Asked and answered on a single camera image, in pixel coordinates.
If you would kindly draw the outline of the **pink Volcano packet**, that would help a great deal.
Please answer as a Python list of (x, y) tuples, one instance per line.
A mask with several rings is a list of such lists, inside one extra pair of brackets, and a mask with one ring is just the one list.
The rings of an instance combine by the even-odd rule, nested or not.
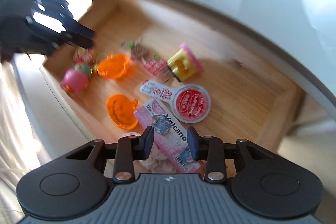
[(193, 159), (187, 144), (187, 131), (158, 99), (152, 98), (134, 113), (143, 128), (154, 128), (154, 141), (177, 171), (195, 173), (201, 164)]

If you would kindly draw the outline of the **pink teal egg toy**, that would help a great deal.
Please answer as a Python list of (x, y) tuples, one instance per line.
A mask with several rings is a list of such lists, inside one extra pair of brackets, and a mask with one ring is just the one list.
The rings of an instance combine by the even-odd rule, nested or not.
[(91, 75), (92, 68), (90, 65), (77, 63), (73, 68), (66, 71), (60, 82), (60, 87), (67, 94), (78, 94), (88, 86)]

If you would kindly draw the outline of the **wooden drawer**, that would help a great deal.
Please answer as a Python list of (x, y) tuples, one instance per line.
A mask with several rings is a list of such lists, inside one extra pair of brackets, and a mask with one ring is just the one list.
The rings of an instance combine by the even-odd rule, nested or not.
[(203, 135), (276, 151), (293, 124), (303, 90), (230, 26), (217, 29), (188, 7), (157, 0), (94, 0), (80, 23), (95, 32), (86, 87), (76, 92), (60, 84), (86, 51), (63, 46), (43, 66), (72, 118), (98, 138), (123, 133), (107, 99), (123, 94), (143, 105), (150, 97), (139, 88), (147, 80), (161, 83), (154, 94)]

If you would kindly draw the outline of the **orange pumpkin cookie cutter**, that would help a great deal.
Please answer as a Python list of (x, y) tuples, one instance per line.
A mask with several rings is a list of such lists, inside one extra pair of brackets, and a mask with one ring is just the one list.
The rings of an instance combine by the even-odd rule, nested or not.
[(110, 96), (106, 101), (106, 109), (113, 123), (123, 129), (132, 130), (138, 125), (134, 112), (138, 106), (138, 100), (130, 100), (123, 94)]

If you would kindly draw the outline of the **red yellow round charm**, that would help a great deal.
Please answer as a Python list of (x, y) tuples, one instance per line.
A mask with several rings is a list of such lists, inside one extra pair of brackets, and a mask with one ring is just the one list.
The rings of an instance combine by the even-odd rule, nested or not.
[(77, 48), (73, 55), (74, 63), (85, 63), (92, 64), (94, 60), (94, 50), (93, 49), (84, 49)]

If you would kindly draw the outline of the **round red white package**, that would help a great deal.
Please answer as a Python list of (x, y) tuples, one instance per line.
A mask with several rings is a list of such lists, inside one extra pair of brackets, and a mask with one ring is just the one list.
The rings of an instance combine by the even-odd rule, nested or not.
[(139, 91), (168, 103), (175, 117), (188, 124), (204, 120), (210, 112), (210, 95), (200, 85), (187, 84), (172, 88), (162, 83), (146, 80), (139, 87)]

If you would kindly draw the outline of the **orange pumpkin half shell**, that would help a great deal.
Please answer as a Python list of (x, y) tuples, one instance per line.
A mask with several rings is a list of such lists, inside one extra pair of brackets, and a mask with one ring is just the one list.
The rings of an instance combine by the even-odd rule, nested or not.
[(105, 79), (120, 79), (129, 69), (130, 56), (125, 53), (116, 55), (109, 54), (108, 57), (100, 62), (97, 67), (97, 73)]

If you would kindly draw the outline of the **red white snack packet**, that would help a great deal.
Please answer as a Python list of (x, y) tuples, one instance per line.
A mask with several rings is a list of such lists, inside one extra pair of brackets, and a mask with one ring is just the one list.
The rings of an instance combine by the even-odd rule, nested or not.
[(152, 77), (164, 78), (168, 76), (169, 69), (166, 60), (142, 42), (125, 41), (121, 43), (121, 48)]

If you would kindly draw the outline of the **yellow pink toy cup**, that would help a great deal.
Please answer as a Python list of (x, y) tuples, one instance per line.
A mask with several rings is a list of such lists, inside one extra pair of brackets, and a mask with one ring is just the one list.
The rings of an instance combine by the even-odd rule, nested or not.
[(203, 73), (203, 68), (186, 43), (179, 46), (179, 51), (167, 60), (167, 67), (173, 76), (184, 82), (197, 73)]

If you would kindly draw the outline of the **gold bell keychain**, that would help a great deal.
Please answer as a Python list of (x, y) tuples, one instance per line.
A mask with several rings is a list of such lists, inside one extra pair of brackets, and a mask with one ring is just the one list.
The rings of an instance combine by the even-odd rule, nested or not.
[(103, 62), (104, 60), (106, 60), (108, 58), (108, 54), (107, 53), (99, 53), (92, 64), (92, 72), (93, 73), (97, 73), (97, 67), (98, 65)]

